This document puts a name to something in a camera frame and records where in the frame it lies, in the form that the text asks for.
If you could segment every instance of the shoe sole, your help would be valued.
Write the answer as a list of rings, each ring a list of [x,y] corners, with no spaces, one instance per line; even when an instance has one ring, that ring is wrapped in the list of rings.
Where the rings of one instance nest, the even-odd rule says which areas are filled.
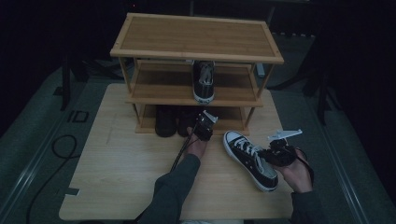
[[[226,139],[227,133],[225,133],[224,136],[223,136],[223,145],[225,147],[225,150],[227,151],[227,154],[231,158],[233,158],[235,161],[237,161],[239,164],[241,164],[245,168],[245,170],[247,170],[247,172],[250,174],[251,178],[254,180],[254,183],[256,184],[256,186],[259,189],[261,189],[263,191],[273,191],[274,189],[276,189],[276,187],[270,189],[270,188],[267,188],[264,185],[262,185],[259,181],[256,180],[256,177],[254,177],[254,175],[249,171],[249,169],[240,160],[238,160],[238,158],[235,157],[235,155],[233,154],[233,151],[228,146],[228,142],[227,142],[227,139]]]
[[[192,93],[194,94],[195,101],[198,102],[198,104],[200,105],[208,105],[210,102],[213,101],[213,99],[215,99],[215,94],[213,94],[209,98],[201,98],[197,94],[195,94],[195,91],[192,91]]]

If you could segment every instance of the light wood tabletop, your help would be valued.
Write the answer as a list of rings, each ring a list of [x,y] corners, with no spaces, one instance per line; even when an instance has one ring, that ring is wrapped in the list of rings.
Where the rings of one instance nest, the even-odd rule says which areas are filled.
[[[133,108],[125,104],[127,95],[124,84],[108,86],[70,183],[79,193],[65,195],[60,218],[134,219],[151,202],[155,180],[170,170],[184,139],[177,134],[161,138],[136,133]],[[281,124],[271,93],[264,90],[262,99],[265,106],[256,109],[248,138],[267,147],[267,136]],[[276,190],[260,191],[245,168],[227,155],[222,136],[214,135],[181,219],[290,217],[290,193],[281,176]]]

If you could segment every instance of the gray carpet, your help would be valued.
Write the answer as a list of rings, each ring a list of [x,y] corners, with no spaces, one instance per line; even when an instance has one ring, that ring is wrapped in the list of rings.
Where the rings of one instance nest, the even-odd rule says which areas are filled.
[[[303,37],[288,39],[277,36],[276,43],[285,58],[285,64],[276,68],[268,85],[278,84],[296,73],[312,40]],[[118,81],[105,77],[91,77],[86,84],[73,81],[72,102],[66,111],[60,112],[61,97],[52,95],[56,87],[61,85],[60,71],[49,76],[1,139],[0,202],[2,206],[7,202],[7,197],[12,195],[11,191],[24,168],[41,148],[43,148],[43,160],[37,165],[40,167],[37,174],[32,174],[32,179],[29,179],[32,180],[30,188],[20,192],[21,199],[15,203],[14,209],[10,210],[7,221],[0,223],[26,223],[30,201],[64,162],[54,156],[50,143],[64,134],[73,134],[78,142],[74,155],[79,154],[84,147],[106,86],[111,82]],[[394,222],[396,210],[376,177],[346,116],[342,111],[331,106],[332,110],[326,111],[327,126],[320,125],[316,116],[318,99],[316,96],[304,97],[301,94],[303,85],[302,81],[283,91],[272,91],[272,94],[283,128],[304,131],[303,134],[290,138],[289,142],[306,152],[316,172],[315,189],[319,192],[328,219],[331,223]],[[86,122],[69,120],[73,111],[74,114],[80,111],[81,115],[88,113]],[[73,140],[69,137],[63,138],[55,147],[60,154],[66,156],[73,149]],[[70,160],[42,190],[32,207],[31,223],[78,223],[65,222],[58,217],[64,193],[77,163],[78,159]],[[340,177],[339,174],[342,172],[347,174],[347,178]],[[362,219],[356,217],[357,213],[353,212],[357,205],[353,199],[346,198],[348,192],[355,193],[359,199],[358,206],[361,206],[364,212]],[[286,219],[265,219],[254,222],[288,223]],[[105,223],[122,222],[119,220]]]

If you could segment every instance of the shoe toe cap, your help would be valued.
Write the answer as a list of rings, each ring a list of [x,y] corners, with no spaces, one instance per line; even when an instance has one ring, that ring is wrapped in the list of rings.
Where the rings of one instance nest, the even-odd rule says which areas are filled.
[[[241,133],[238,133],[236,131],[228,131],[227,133],[224,134],[224,139],[227,140],[227,142],[231,142],[235,138],[238,138],[240,136],[242,136]]]

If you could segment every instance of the black shoe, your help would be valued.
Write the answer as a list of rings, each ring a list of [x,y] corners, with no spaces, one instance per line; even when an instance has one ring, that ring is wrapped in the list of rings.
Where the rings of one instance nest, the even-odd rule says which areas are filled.
[[[255,147],[242,134],[229,131],[224,134],[223,143],[227,153],[241,163],[253,177],[257,187],[261,190],[271,191],[277,186],[277,173],[260,154],[262,147]]]
[[[178,114],[178,127],[177,133],[182,137],[189,136],[187,133],[188,127],[194,127],[197,122],[199,113],[202,112],[200,106],[195,105],[183,105],[180,107]]]
[[[192,66],[192,91],[194,99],[200,105],[207,105],[215,97],[213,87],[213,75],[215,74],[215,62],[194,61]]]
[[[177,131],[176,107],[156,105],[155,133],[160,137],[170,137]]]

